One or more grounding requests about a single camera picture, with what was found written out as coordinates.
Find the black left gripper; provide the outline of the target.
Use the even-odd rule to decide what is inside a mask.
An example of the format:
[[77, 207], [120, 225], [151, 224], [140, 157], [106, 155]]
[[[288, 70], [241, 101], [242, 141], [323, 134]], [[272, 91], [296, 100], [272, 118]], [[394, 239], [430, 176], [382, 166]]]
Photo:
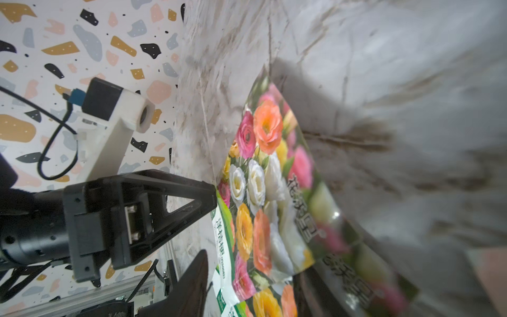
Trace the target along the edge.
[[[188, 199], [174, 211], [169, 197]], [[69, 255], [77, 282], [100, 279], [100, 268], [141, 263], [217, 207], [215, 187], [163, 172], [99, 178], [63, 190]]]

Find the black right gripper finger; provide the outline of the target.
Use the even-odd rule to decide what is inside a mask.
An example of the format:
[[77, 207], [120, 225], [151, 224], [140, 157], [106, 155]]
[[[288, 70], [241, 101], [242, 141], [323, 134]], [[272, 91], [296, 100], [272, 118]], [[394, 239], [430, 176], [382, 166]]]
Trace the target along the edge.
[[139, 309], [138, 316], [190, 316], [204, 315], [208, 293], [208, 256], [198, 252], [182, 277], [176, 276], [174, 260], [166, 263], [166, 273], [156, 273], [163, 283], [165, 298]]

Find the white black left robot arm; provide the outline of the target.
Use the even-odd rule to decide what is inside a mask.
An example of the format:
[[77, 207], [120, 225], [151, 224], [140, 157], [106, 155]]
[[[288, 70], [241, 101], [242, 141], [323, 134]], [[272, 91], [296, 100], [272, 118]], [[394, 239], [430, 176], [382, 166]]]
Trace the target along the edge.
[[159, 170], [38, 193], [17, 179], [2, 160], [1, 269], [64, 261], [78, 282], [141, 263], [217, 206], [213, 185]]

